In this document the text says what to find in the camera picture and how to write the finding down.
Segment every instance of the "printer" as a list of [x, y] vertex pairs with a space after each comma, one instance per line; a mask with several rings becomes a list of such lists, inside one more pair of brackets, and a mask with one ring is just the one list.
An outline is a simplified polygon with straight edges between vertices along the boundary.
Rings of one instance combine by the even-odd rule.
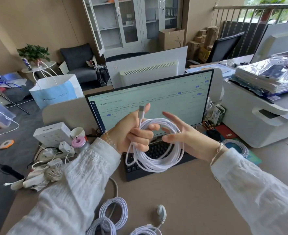
[[223, 123], [253, 148], [288, 138], [288, 93], [274, 101], [262, 99], [225, 79], [221, 105]]

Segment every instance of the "person's left hand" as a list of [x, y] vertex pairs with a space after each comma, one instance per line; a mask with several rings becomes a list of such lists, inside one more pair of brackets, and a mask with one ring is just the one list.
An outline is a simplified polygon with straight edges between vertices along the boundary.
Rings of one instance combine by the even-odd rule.
[[[149, 109], [150, 103], [145, 106], [144, 112], [147, 113]], [[138, 111], [139, 110], [136, 110], [125, 116], [116, 124], [115, 127], [108, 131], [110, 140], [116, 145], [117, 152], [120, 154], [128, 150], [131, 142], [134, 142], [135, 146], [139, 150], [143, 152], [148, 151], [148, 144], [150, 143], [150, 140], [154, 137], [154, 133], [152, 132], [152, 130], [160, 129], [160, 125], [158, 124], [150, 124], [149, 130], [138, 129], [140, 123], [140, 119], [138, 118]], [[103, 134], [100, 138], [107, 141], [105, 134]]]

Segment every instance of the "monitor vent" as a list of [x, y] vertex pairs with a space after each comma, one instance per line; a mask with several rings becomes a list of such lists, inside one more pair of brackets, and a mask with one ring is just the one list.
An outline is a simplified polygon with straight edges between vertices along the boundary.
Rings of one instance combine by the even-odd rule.
[[150, 71], [150, 70], [154, 70], [154, 69], [158, 69], [158, 68], [165, 68], [165, 67], [174, 66], [174, 65], [176, 65], [176, 62], [162, 63], [162, 64], [158, 64], [158, 65], [154, 65], [154, 66], [150, 66], [150, 67], [146, 67], [146, 68], [139, 68], [136, 70], [126, 71], [126, 72], [124, 72], [124, 75], [132, 75], [135, 73], [141, 73], [141, 72], [145, 72], [145, 71]]

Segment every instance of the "web page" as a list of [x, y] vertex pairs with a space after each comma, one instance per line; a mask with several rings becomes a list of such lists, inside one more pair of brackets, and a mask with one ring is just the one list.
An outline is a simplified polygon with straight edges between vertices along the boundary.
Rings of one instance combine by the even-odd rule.
[[189, 125], [202, 122], [212, 71], [88, 97], [102, 132], [124, 116], [151, 104], [145, 118], [164, 118], [162, 111], [177, 115]]

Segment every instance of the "hand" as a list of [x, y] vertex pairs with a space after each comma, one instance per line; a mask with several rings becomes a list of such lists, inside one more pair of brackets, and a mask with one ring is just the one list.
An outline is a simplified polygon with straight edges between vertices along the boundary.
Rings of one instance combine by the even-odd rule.
[[[205, 134], [198, 132], [192, 126], [189, 126], [183, 122], [177, 116], [169, 113], [162, 112], [164, 116], [169, 118], [173, 123], [177, 125], [181, 133], [174, 133], [162, 136], [162, 141], [164, 142], [184, 142], [185, 151], [199, 159], [211, 162], [212, 158], [215, 156], [217, 149], [220, 147], [220, 143], [212, 138], [209, 138]], [[221, 152], [225, 152], [228, 149], [223, 146]]]
[[[148, 103], [144, 112], [147, 113], [150, 109], [150, 103]], [[140, 119], [138, 118], [138, 111], [136, 110], [127, 116], [125, 116], [122, 120], [120, 120], [115, 127], [108, 131], [108, 135], [117, 147], [117, 152], [122, 154], [126, 152], [129, 148], [131, 142], [135, 143], [136, 148], [139, 150], [146, 152], [149, 150], [148, 144], [150, 140], [154, 137], [154, 133], [152, 130], [159, 130], [160, 125], [158, 124], [150, 124], [149, 130], [138, 129]], [[103, 134], [101, 139], [106, 141], [106, 135]]]

